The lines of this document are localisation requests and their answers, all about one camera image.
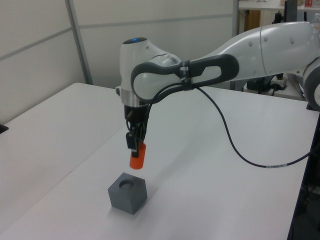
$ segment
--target white wall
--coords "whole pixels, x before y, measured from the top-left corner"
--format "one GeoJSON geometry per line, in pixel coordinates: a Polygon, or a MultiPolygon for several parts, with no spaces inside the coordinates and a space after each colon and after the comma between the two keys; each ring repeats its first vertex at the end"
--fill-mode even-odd
{"type": "Polygon", "coordinates": [[[237,0],[72,0],[80,43],[94,85],[121,83],[119,52],[146,37],[183,60],[202,57],[233,35],[237,0]]]}
{"type": "Polygon", "coordinates": [[[0,124],[84,83],[65,0],[0,0],[0,124]]]}

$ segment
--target white table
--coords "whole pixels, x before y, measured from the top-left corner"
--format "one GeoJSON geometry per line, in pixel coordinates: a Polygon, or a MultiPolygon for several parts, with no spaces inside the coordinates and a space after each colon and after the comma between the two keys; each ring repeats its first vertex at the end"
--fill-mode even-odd
{"type": "MultiPolygon", "coordinates": [[[[280,5],[280,0],[266,0],[258,1],[257,0],[248,0],[248,1],[239,1],[239,9],[246,10],[284,10],[285,6],[280,5]]],[[[320,12],[320,7],[305,7],[305,3],[297,7],[297,11],[301,12],[320,12]]]]}
{"type": "Polygon", "coordinates": [[[114,89],[75,83],[0,134],[0,234],[125,125],[114,89]]]}
{"type": "MultiPolygon", "coordinates": [[[[319,113],[305,102],[204,89],[249,160],[282,164],[310,150],[319,113]]],[[[274,169],[243,162],[217,110],[196,90],[152,107],[141,170],[129,168],[126,132],[121,128],[0,240],[287,239],[306,159],[274,169]],[[135,215],[110,204],[107,189],[122,172],[146,180],[148,199],[135,215]]]]}

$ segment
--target shelf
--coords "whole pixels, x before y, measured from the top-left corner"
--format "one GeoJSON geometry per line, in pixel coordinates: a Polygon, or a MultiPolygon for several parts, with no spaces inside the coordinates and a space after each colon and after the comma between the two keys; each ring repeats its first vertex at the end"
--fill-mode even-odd
{"type": "MultiPolygon", "coordinates": [[[[280,0],[266,0],[259,1],[257,0],[248,0],[248,1],[239,1],[239,9],[240,10],[284,10],[285,6],[280,5],[280,0]]],[[[320,7],[305,7],[305,3],[298,6],[297,10],[299,12],[314,12],[320,13],[320,7]]]]}

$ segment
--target metal pole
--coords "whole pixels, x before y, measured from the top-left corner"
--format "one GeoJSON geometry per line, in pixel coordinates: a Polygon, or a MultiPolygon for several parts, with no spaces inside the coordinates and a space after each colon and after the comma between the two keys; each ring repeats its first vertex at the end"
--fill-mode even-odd
{"type": "Polygon", "coordinates": [[[287,0],[286,21],[297,21],[298,0],[287,0]]]}

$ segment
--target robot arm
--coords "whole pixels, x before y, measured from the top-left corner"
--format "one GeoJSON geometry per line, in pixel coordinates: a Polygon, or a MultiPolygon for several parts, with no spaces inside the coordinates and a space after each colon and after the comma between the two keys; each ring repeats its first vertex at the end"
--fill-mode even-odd
{"type": "Polygon", "coordinates": [[[311,106],[320,110],[320,39],[308,22],[279,23],[233,37],[212,53],[191,61],[154,46],[146,38],[134,38],[120,49],[120,95],[129,133],[132,157],[139,157],[148,122],[148,104],[160,93],[159,102],[171,93],[192,90],[230,80],[276,75],[301,69],[304,91],[311,106]]]}

